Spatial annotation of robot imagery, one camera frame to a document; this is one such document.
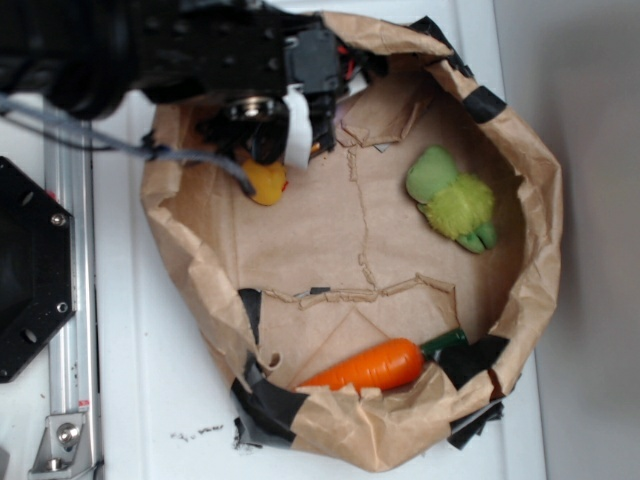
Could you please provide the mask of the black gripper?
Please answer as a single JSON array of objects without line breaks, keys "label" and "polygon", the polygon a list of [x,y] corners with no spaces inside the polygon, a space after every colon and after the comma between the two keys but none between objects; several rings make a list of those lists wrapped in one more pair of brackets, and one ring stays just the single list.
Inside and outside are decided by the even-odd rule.
[{"label": "black gripper", "polygon": [[343,81],[389,73],[384,56],[339,47],[318,14],[265,1],[137,1],[136,86],[155,104],[202,103],[195,130],[215,152],[304,168],[336,145]]}]

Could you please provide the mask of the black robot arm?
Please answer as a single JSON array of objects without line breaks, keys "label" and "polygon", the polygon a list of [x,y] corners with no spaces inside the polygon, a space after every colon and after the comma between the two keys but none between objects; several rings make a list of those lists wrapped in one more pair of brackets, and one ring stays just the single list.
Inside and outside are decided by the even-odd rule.
[{"label": "black robot arm", "polygon": [[386,74],[379,55],[352,47],[316,14],[263,1],[5,1],[1,91],[38,93],[71,116],[110,115],[132,90],[154,104],[202,101],[197,133],[262,164],[284,152],[303,96],[311,152],[335,144],[336,104],[356,76]]}]

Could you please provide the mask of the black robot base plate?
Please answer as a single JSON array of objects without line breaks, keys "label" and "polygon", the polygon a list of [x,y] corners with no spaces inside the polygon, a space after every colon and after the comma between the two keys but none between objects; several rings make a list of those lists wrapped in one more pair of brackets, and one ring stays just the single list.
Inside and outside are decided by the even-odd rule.
[{"label": "black robot base plate", "polygon": [[74,313],[73,216],[1,159],[1,382],[14,381]]}]

